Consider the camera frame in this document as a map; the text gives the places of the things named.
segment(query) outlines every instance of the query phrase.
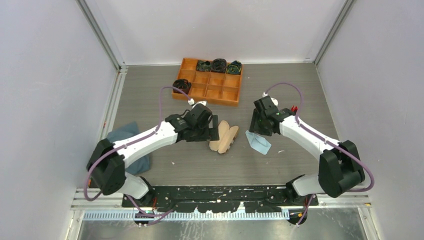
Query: robotic arm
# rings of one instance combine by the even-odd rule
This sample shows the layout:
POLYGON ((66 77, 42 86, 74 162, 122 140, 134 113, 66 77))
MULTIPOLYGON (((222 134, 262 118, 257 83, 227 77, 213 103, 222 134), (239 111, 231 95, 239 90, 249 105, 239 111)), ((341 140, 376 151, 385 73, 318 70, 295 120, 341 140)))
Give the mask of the robotic arm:
POLYGON ((156 128, 157 126, 120 141, 110 142, 108 139, 103 139, 97 144, 86 166, 87 170, 106 152, 125 146, 105 158, 91 174, 103 195, 118 192, 141 199, 151 190, 151 186, 144 178, 125 172, 128 166, 159 148, 182 140, 186 142, 219 140, 218 116, 213 115, 212 111, 206 107, 206 101, 196 103, 191 110, 186 110, 181 115, 168 116, 160 123, 157 131, 156 128), (130 144, 154 131, 156 133, 149 138, 130 144))
POLYGON ((363 168, 353 159, 343 154, 329 144, 313 136, 300 127, 304 125, 328 142, 338 143, 338 146, 359 159, 355 144, 349 140, 339 142, 312 127, 299 118, 296 121, 296 110, 288 108, 278 110, 278 102, 264 94, 264 97, 254 102, 255 109, 249 131, 260 135, 283 135, 295 141, 306 149, 319 162, 319 170, 314 175, 301 175, 286 183, 285 195, 289 200, 310 194, 326 193, 336 198, 344 192, 365 180, 363 168))

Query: black rolled item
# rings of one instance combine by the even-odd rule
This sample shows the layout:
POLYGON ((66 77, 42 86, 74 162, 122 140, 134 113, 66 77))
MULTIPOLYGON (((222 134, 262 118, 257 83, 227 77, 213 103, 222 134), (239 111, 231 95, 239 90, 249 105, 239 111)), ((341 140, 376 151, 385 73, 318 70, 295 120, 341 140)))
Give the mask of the black rolled item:
POLYGON ((235 60, 226 67, 227 74, 240 75, 242 73, 242 63, 235 60))
POLYGON ((210 71, 213 73, 224 74, 227 69, 227 61, 223 58, 217 58, 212 61, 212 66, 210 67, 210 71))
MULTIPOLYGON (((173 82, 172 86, 174 88, 180 89, 181 91, 183 91, 186 94, 189 94, 190 88, 192 87, 192 84, 187 80, 187 79, 177 79, 173 82)), ((181 94, 181 92, 173 89, 172 90, 174 93, 176 94, 181 94)))
POLYGON ((211 71, 211 62, 198 60, 196 65, 196 71, 199 72, 210 72, 211 71))

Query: blue cloth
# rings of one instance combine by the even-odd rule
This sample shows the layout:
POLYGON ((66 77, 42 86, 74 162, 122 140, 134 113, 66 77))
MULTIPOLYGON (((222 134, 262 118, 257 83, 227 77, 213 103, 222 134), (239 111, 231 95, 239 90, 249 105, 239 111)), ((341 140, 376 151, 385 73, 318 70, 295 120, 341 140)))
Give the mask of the blue cloth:
MULTIPOLYGON (((139 134, 140 130, 137 126, 137 123, 131 122, 125 126, 122 126, 118 129, 115 129, 107 134, 107 139, 113 143, 115 141, 124 140, 127 138, 134 137, 139 134)), ((143 172, 146 172, 150 169, 150 159, 149 156, 143 156, 140 159, 133 162, 130 166, 128 166, 125 171, 129 174, 136 175, 143 172)))
POLYGON ((271 148, 271 143, 267 141, 264 137, 259 136, 256 133, 247 130, 246 137, 249 141, 250 147, 263 155, 266 155, 268 153, 268 150, 270 150, 271 148))

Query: gray wooden tabletop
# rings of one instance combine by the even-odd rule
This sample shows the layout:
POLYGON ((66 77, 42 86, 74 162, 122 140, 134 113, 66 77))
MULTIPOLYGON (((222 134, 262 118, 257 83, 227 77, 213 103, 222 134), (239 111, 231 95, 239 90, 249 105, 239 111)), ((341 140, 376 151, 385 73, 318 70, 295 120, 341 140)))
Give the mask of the gray wooden tabletop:
MULTIPOLYGON (((125 78, 114 128, 136 121, 141 132, 159 122, 158 94, 172 85, 179 66, 131 66, 125 78)), ((238 107, 209 104, 219 120, 240 127, 230 150, 220 155, 206 142, 185 142, 166 146, 151 153, 151 169, 142 175, 152 185, 256 185, 284 184, 302 175, 318 171, 316 161, 294 141, 281 135, 265 137, 271 144, 267 155, 249 146, 246 130, 252 118, 253 102, 271 85, 290 82, 304 95, 300 118, 323 134, 337 139, 336 130, 312 63, 245 64, 238 107)), ((279 108, 299 105, 300 97, 290 86, 278 86, 269 92, 279 108)), ((187 101, 173 99, 171 90, 162 96, 163 116, 182 114, 187 101)))

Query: wooden organizer box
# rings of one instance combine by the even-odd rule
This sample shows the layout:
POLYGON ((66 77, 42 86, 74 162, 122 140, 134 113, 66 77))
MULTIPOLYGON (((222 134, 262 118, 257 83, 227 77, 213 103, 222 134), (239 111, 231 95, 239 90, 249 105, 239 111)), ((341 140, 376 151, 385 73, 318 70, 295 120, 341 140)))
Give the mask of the wooden organizer box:
MULTIPOLYGON (((240 75, 196 71, 199 59, 183 58, 176 79, 187 79, 191 83, 188 96, 196 102, 206 100, 209 104, 237 107, 239 105, 240 87, 243 68, 240 75)), ((187 100, 181 93, 172 92, 174 99, 187 100)))

